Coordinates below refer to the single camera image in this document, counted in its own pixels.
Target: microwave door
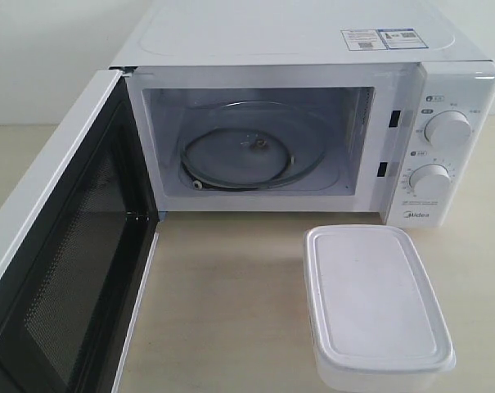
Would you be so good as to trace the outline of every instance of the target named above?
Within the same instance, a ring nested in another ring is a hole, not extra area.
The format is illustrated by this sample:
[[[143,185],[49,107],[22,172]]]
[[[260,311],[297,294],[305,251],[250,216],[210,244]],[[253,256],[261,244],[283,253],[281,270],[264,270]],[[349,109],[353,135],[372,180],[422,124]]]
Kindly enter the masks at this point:
[[[122,72],[99,71],[0,209],[0,393],[113,389],[157,222]]]

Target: wall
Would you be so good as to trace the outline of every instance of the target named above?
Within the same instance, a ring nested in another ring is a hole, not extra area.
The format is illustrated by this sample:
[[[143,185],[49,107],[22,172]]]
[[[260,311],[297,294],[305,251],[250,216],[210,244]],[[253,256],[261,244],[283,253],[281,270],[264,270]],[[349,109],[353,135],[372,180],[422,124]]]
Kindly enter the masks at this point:
[[[495,59],[495,0],[430,1]],[[0,0],[0,124],[60,122],[150,2]]]

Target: beige table surface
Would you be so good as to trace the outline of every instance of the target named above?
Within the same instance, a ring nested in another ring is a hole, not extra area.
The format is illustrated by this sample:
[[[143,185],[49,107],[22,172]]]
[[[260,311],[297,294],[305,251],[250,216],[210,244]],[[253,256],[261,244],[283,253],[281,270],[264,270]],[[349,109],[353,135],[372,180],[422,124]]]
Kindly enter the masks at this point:
[[[52,128],[0,128],[0,205]],[[328,392],[316,374],[304,231],[375,215],[169,214],[120,384],[134,392]],[[408,230],[457,368],[429,393],[495,392],[495,116],[442,228]]]

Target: white microwave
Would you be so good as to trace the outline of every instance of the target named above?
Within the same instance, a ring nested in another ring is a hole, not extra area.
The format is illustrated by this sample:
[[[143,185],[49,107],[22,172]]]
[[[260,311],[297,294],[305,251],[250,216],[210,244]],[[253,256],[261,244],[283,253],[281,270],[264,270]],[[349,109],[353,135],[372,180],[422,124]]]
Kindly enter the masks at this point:
[[[161,0],[0,209],[0,393],[117,391],[164,212],[443,222],[495,65],[417,0]]]

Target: white container lid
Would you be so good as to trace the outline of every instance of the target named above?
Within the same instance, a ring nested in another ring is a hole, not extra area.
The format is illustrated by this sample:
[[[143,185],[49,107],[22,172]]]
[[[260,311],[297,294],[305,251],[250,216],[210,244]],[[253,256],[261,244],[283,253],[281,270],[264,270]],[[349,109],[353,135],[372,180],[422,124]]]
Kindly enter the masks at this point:
[[[333,368],[437,373],[454,367],[438,301],[404,231],[336,225],[309,231],[305,241],[315,346]]]

